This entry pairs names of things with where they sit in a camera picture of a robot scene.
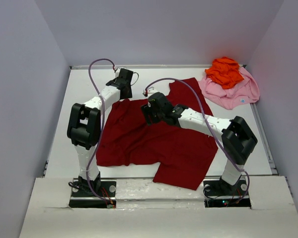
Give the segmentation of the dark red t shirt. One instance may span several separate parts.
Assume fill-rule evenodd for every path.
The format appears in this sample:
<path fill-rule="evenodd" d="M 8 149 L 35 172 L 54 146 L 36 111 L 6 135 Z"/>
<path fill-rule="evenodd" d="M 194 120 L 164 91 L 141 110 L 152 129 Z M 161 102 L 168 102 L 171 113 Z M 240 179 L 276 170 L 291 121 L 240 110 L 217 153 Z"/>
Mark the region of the dark red t shirt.
<path fill-rule="evenodd" d="M 103 167 L 160 163 L 153 182 L 196 190 L 217 153 L 213 137 L 164 122 L 147 125 L 145 100 L 113 104 L 96 153 Z"/>

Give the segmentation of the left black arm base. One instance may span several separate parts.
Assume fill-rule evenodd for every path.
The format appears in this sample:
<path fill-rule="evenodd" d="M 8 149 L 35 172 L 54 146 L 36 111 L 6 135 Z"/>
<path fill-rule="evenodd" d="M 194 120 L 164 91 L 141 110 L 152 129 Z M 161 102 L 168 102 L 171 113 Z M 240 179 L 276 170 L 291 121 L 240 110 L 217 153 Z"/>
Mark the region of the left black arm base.
<path fill-rule="evenodd" d="M 102 180 L 101 186 L 96 191 L 97 196 L 90 191 L 87 184 L 81 185 L 78 179 L 69 182 L 71 195 L 69 206 L 71 208 L 97 208 L 114 209 L 116 208 L 116 181 Z"/>

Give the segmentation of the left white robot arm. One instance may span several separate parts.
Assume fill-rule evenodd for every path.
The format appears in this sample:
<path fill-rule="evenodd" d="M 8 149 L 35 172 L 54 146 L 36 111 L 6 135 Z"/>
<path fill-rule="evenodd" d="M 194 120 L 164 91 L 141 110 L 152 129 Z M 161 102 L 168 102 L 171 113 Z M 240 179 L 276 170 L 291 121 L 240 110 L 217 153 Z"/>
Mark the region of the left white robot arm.
<path fill-rule="evenodd" d="M 95 158 L 95 149 L 103 131 L 105 112 L 114 103 L 132 98 L 132 78 L 136 73 L 119 68 L 115 78 L 108 81 L 102 91 L 89 101 L 73 104 L 67 137 L 74 145 L 80 172 L 76 189 L 98 192 L 101 187 L 100 171 Z"/>

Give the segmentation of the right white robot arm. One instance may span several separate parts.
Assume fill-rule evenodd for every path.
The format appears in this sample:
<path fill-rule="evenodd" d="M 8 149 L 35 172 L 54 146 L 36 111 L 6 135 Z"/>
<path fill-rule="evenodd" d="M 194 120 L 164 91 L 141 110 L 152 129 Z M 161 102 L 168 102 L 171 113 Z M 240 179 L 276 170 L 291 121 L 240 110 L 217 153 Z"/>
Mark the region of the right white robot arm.
<path fill-rule="evenodd" d="M 215 189 L 229 194 L 237 189 L 244 165 L 258 140 L 244 118 L 221 119 L 192 108 L 172 105 L 167 97 L 154 88 L 144 91 L 148 102 L 141 107 L 147 124 L 164 122 L 170 126 L 189 129 L 212 136 L 227 156 L 224 171 Z"/>

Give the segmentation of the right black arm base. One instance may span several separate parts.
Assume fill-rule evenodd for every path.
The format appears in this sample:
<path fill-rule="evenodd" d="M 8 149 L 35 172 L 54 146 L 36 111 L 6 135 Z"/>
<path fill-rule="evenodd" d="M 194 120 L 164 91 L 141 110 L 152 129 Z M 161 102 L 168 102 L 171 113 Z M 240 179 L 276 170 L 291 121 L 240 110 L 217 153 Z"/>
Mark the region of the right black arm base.
<path fill-rule="evenodd" d="M 203 194 L 206 208 L 251 208 L 247 182 L 244 179 L 234 186 L 227 186 L 220 180 L 205 180 L 203 181 Z"/>

